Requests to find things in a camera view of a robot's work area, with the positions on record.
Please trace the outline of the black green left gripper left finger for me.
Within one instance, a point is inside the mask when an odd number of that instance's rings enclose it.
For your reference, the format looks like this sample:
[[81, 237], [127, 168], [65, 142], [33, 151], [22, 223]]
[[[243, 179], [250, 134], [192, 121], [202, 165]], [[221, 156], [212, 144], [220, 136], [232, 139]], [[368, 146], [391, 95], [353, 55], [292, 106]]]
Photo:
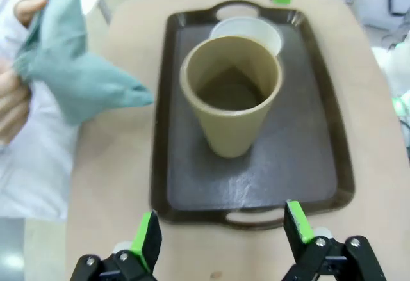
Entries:
[[153, 271], [161, 243], [158, 215], [155, 211], [146, 212], [129, 248], [117, 251], [106, 259], [92, 254], [81, 256], [70, 280], [155, 280]]

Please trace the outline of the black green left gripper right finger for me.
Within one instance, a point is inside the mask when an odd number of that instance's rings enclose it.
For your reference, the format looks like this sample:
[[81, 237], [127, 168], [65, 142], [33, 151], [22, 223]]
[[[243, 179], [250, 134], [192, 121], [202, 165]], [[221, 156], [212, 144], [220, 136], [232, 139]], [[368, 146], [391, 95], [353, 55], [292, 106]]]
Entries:
[[295, 264], [284, 280], [385, 280], [373, 249], [364, 236], [351, 236], [344, 243], [325, 236], [315, 236], [298, 201], [288, 201], [284, 208], [283, 228]]

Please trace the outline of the person's right hand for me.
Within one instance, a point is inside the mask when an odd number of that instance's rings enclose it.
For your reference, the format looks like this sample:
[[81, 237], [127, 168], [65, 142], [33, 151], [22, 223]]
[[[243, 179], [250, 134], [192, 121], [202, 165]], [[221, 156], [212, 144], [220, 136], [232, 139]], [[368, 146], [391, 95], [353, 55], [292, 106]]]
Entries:
[[24, 127], [31, 90], [7, 60], [1, 60], [1, 145], [8, 145]]

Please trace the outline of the person's left hand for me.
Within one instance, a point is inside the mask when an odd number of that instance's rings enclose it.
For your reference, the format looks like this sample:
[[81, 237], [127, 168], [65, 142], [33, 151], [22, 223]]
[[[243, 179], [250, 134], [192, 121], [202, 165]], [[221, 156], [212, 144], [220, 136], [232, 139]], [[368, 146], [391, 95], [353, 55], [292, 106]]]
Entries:
[[13, 12], [16, 19], [28, 28], [36, 12], [47, 5], [47, 0], [20, 0], [14, 6]]

